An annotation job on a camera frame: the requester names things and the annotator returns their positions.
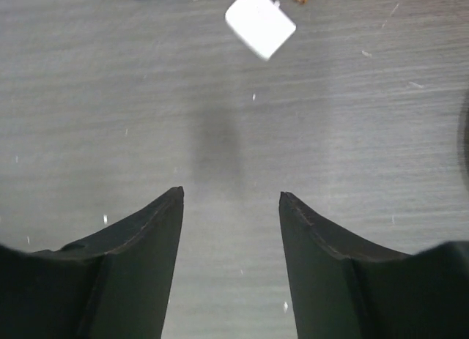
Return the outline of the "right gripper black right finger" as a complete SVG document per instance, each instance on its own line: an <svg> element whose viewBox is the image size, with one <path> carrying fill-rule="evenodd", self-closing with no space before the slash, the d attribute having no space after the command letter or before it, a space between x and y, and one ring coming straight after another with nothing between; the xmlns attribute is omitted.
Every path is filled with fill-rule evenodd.
<svg viewBox="0 0 469 339"><path fill-rule="evenodd" d="M279 218L299 338L466 338L468 243L415 255L370 242L283 192Z"/></svg>

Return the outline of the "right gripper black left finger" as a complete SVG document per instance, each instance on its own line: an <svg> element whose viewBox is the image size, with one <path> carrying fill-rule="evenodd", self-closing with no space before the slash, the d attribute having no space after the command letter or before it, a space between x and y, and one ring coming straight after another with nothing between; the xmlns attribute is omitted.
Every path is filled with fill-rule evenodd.
<svg viewBox="0 0 469 339"><path fill-rule="evenodd" d="M1 248L3 338L159 338L184 191L59 250Z"/></svg>

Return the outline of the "white battery cover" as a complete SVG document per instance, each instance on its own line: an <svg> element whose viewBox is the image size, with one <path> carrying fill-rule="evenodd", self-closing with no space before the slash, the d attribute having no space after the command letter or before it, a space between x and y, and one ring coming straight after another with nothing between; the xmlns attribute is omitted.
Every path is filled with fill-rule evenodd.
<svg viewBox="0 0 469 339"><path fill-rule="evenodd" d="M296 24L274 0L236 0L225 21L259 58L267 61L295 33Z"/></svg>

